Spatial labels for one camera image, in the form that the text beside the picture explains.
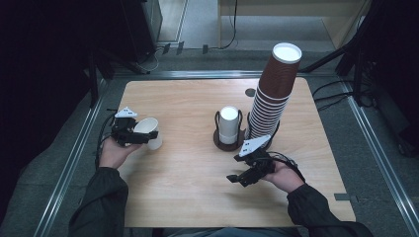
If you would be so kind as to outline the metal floor rail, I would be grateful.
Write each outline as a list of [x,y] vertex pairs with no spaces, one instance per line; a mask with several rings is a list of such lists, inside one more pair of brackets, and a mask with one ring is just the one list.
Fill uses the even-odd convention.
[[33,237],[48,237],[102,104],[103,96],[100,95],[97,103],[88,111],[83,121]]
[[409,197],[408,192],[405,190],[399,176],[392,167],[388,156],[384,152],[383,146],[380,143],[365,110],[359,107],[353,98],[349,99],[349,105],[373,153],[377,166],[388,186],[407,229],[412,237],[419,237],[419,212],[412,199]]
[[145,80],[198,80],[198,79],[250,79],[259,78],[261,71],[249,70],[192,70],[192,71],[157,71],[136,74],[130,71],[117,72],[115,79],[145,81]]

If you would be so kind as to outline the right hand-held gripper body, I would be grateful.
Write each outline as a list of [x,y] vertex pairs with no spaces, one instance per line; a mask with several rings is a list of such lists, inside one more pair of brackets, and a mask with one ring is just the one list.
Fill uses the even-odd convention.
[[234,157],[237,162],[245,162],[251,171],[251,176],[260,176],[274,172],[273,158],[268,154],[263,145],[271,140],[270,135],[245,140],[241,150]]

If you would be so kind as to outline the stack of white cups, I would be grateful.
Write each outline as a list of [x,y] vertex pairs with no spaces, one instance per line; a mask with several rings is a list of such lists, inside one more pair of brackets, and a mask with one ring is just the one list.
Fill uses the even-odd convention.
[[235,107],[226,106],[219,112],[218,133],[223,144],[233,144],[238,135],[239,113]]

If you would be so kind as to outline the white paper cup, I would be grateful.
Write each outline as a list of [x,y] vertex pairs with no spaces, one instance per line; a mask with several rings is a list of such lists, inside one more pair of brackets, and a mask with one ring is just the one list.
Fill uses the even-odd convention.
[[156,118],[144,118],[134,128],[134,131],[139,133],[157,132],[157,137],[150,139],[147,143],[147,147],[150,150],[157,150],[162,145],[162,135],[159,131],[158,124],[159,122]]

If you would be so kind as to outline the dark wooden cup holder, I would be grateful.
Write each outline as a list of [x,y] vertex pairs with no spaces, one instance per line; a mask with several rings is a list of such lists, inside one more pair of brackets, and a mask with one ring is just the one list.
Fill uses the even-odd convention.
[[272,140],[276,134],[276,132],[279,129],[279,126],[276,125],[276,128],[273,131],[269,131],[268,133],[262,134],[262,133],[257,133],[256,132],[256,128],[252,126],[251,122],[250,122],[250,118],[247,118],[248,121],[248,126],[246,129],[241,129],[241,124],[243,121],[243,114],[240,110],[238,110],[239,113],[239,119],[238,119],[238,135],[237,135],[237,140],[235,143],[233,144],[223,144],[220,142],[219,140],[219,133],[218,133],[218,124],[219,124],[219,112],[216,112],[214,115],[214,123],[215,123],[215,131],[213,133],[213,142],[215,144],[215,146],[223,151],[234,151],[237,150],[238,148],[241,148],[244,141],[248,140],[248,139],[252,139],[252,138],[257,138],[257,137],[261,137],[263,135],[270,135],[271,136],[271,140],[268,141],[267,143],[265,143],[263,145],[263,148],[267,149],[270,147]]

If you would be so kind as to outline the black metal stand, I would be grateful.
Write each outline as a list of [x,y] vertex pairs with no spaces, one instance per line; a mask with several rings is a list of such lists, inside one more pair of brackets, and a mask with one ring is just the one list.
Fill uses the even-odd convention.
[[138,65],[125,61],[108,50],[90,47],[88,50],[88,77],[91,83],[91,108],[99,102],[100,98],[97,72],[100,72],[106,80],[112,80],[115,75],[115,70],[111,65],[112,62],[134,74],[147,75],[150,73],[149,69],[141,69]]

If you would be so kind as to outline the stack of brown cups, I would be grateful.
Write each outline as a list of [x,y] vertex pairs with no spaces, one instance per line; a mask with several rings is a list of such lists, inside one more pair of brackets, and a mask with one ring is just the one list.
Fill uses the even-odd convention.
[[292,43],[280,42],[273,47],[257,85],[246,139],[269,135],[270,139],[262,147],[271,145],[291,97],[301,58],[302,51]]

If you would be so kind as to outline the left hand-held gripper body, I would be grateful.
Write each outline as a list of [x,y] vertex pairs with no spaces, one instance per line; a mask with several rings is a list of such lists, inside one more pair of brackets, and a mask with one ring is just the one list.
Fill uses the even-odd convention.
[[128,139],[133,133],[133,128],[136,126],[136,117],[137,113],[129,107],[121,109],[114,115],[111,137],[120,146],[127,146],[129,144]]

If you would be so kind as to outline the grey floor tape piece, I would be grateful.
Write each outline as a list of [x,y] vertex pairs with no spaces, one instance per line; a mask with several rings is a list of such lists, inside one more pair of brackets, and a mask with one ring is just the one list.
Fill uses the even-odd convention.
[[346,200],[351,202],[359,202],[357,196],[349,195],[349,194],[334,194],[336,200]]

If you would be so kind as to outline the person's right hand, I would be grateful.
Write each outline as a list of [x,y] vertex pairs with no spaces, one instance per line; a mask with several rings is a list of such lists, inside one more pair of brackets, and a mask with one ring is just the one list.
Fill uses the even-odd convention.
[[278,189],[291,193],[304,184],[300,176],[284,163],[275,161],[273,173],[267,174],[264,180],[272,183]]

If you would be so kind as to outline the black cabinet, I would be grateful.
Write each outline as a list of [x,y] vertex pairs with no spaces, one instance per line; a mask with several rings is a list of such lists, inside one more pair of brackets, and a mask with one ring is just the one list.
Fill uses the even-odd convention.
[[163,16],[159,0],[120,0],[130,43],[133,46],[131,61],[140,61],[154,53],[160,35]]

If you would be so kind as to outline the person's left hand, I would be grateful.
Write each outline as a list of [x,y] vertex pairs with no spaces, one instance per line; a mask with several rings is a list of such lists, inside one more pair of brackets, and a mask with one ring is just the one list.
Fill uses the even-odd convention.
[[99,167],[119,169],[126,158],[140,147],[141,144],[120,146],[113,138],[109,137],[103,143]]

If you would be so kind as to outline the black tripod stand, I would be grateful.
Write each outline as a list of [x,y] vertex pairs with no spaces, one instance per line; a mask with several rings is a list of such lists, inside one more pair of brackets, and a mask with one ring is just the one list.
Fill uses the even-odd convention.
[[311,72],[336,57],[341,74],[371,62],[377,83],[396,104],[419,107],[419,0],[373,0],[349,42],[302,70]]

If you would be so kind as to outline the light wooden furniture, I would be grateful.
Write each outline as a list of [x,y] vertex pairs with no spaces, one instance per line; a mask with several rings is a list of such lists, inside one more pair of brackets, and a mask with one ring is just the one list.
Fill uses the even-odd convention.
[[372,0],[217,0],[218,39],[222,16],[321,17],[336,48],[355,33]]

